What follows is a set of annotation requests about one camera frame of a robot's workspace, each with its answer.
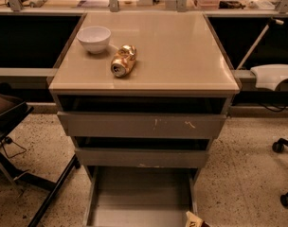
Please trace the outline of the brown chip bag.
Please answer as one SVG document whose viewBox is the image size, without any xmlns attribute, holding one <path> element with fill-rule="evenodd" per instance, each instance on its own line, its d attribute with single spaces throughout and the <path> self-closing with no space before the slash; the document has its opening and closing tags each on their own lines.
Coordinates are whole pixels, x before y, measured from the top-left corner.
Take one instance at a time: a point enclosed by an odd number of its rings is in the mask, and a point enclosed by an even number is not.
<svg viewBox="0 0 288 227">
<path fill-rule="evenodd" d="M 188 211 L 186 213 L 187 221 L 185 227 L 210 227 L 204 220 Z"/>
</svg>

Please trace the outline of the grey drawer cabinet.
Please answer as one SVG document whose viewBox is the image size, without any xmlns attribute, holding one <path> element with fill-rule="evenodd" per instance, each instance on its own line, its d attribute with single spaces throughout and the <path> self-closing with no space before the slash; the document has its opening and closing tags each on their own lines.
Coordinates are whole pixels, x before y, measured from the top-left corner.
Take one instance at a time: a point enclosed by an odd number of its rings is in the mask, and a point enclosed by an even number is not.
<svg viewBox="0 0 288 227">
<path fill-rule="evenodd" d="M 85 26 L 105 26 L 111 45 L 102 54 L 87 53 L 74 42 L 49 90 L 58 112 L 65 96 L 223 97 L 226 115 L 238 82 L 200 12 L 90 12 Z M 111 61 L 118 49 L 133 45 L 132 71 L 118 78 Z"/>
</svg>

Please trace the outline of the grey top drawer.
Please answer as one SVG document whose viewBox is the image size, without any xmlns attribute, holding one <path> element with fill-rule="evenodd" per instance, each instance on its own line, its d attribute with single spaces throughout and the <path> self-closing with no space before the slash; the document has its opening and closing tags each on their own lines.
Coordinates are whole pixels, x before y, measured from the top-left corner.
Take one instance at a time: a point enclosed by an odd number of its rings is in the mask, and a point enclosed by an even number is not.
<svg viewBox="0 0 288 227">
<path fill-rule="evenodd" d="M 223 97 L 65 96 L 58 112 L 69 136 L 208 139 L 226 120 Z"/>
</svg>

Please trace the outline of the grey drawer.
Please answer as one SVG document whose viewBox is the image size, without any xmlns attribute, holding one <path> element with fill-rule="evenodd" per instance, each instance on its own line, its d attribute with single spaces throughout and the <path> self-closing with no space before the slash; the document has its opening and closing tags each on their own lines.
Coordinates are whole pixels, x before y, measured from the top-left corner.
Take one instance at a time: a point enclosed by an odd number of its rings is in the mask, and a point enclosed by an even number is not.
<svg viewBox="0 0 288 227">
<path fill-rule="evenodd" d="M 226 120 L 223 97 L 65 96 L 58 112 L 69 136 L 208 139 Z"/>
<path fill-rule="evenodd" d="M 85 166 L 202 168 L 208 139 L 77 137 L 75 152 Z"/>
<path fill-rule="evenodd" d="M 196 171 L 97 166 L 83 227 L 186 227 Z"/>
</svg>

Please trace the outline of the grey middle drawer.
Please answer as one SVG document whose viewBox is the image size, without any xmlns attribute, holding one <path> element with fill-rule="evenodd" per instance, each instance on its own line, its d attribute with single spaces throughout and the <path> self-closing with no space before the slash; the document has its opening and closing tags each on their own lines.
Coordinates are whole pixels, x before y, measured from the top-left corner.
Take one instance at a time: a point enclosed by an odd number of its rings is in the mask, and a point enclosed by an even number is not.
<svg viewBox="0 0 288 227">
<path fill-rule="evenodd" d="M 85 166 L 202 168 L 208 139 L 77 137 L 75 152 Z"/>
</svg>

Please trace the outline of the grey bottom drawer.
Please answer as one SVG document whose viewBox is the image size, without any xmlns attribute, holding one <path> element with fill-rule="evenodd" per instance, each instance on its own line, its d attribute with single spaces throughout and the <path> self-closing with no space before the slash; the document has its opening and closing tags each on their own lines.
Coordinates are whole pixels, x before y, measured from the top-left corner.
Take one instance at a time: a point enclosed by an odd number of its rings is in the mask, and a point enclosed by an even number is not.
<svg viewBox="0 0 288 227">
<path fill-rule="evenodd" d="M 97 166 L 83 227 L 186 227 L 196 171 Z"/>
</svg>

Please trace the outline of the crushed gold soda can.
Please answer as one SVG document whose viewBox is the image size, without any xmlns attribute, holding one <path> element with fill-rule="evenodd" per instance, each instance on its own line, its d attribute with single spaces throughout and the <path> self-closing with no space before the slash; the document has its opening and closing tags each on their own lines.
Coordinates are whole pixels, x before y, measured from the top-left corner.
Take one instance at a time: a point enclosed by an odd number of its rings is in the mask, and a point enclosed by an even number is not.
<svg viewBox="0 0 288 227">
<path fill-rule="evenodd" d="M 121 46 L 111 61 L 111 72 L 118 78 L 127 76 L 133 69 L 137 50 L 133 45 Z"/>
</svg>

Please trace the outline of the white ceramic bowl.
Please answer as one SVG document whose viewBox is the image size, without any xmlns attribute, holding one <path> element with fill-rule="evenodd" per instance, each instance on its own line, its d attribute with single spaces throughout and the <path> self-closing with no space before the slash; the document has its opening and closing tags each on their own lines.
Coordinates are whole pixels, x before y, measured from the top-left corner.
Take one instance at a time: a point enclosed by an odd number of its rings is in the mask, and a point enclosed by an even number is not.
<svg viewBox="0 0 288 227">
<path fill-rule="evenodd" d="M 92 54 L 103 52 L 110 43 L 111 31 L 104 26 L 88 26 L 79 30 L 77 40 Z"/>
</svg>

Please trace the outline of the white curved plastic cover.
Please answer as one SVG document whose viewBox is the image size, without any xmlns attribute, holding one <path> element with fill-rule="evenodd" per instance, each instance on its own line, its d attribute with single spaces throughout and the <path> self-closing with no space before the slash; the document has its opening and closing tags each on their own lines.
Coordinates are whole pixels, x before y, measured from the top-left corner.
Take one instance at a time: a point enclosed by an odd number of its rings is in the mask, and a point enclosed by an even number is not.
<svg viewBox="0 0 288 227">
<path fill-rule="evenodd" d="M 288 79 L 288 64 L 265 64 L 250 69 L 256 78 L 258 89 L 275 91 L 277 87 Z"/>
</svg>

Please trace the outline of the black chair left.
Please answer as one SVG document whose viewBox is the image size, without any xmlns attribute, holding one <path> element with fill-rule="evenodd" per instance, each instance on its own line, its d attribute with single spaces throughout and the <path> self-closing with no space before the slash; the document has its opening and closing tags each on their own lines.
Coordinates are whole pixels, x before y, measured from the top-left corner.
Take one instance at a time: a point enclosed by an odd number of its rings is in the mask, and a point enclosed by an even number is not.
<svg viewBox="0 0 288 227">
<path fill-rule="evenodd" d="M 59 179 L 56 182 L 51 182 L 50 180 L 29 173 L 27 170 L 19 169 L 9 161 L 10 158 L 15 157 L 15 154 L 8 155 L 5 145 L 13 143 L 20 148 L 21 151 L 17 152 L 17 155 L 27 151 L 24 147 L 13 141 L 9 137 L 9 134 L 31 114 L 33 110 L 34 108 L 29 106 L 22 98 L 12 94 L 11 87 L 8 83 L 0 82 L 0 172 L 10 181 L 19 196 L 24 193 L 17 183 L 19 180 L 38 186 L 49 192 L 27 227 L 39 227 L 42 217 L 61 189 L 72 168 L 78 169 L 81 167 L 77 156 L 74 155 Z"/>
</svg>

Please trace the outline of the white rod with tip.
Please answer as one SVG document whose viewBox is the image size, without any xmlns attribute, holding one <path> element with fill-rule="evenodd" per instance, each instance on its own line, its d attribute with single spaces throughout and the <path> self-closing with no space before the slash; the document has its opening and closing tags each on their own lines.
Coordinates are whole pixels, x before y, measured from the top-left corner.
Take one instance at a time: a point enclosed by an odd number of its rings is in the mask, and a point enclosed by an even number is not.
<svg viewBox="0 0 288 227">
<path fill-rule="evenodd" d="M 259 44 L 259 42 L 261 41 L 261 39 L 264 37 L 264 35 L 266 34 L 266 32 L 268 31 L 268 29 L 273 26 L 273 25 L 279 25 L 282 26 L 284 24 L 284 21 L 281 19 L 275 19 L 273 17 L 271 17 L 268 22 L 266 23 L 264 29 L 261 31 L 260 35 L 257 37 L 257 39 L 255 40 L 255 42 L 250 46 L 250 48 L 248 49 L 248 51 L 246 52 L 246 54 L 244 55 L 244 57 L 242 58 L 241 62 L 239 63 L 239 65 L 237 66 L 237 70 L 240 70 L 244 63 L 246 62 L 246 60 L 249 58 L 249 56 L 252 54 L 252 52 L 254 51 L 254 49 L 257 47 L 257 45 Z"/>
</svg>

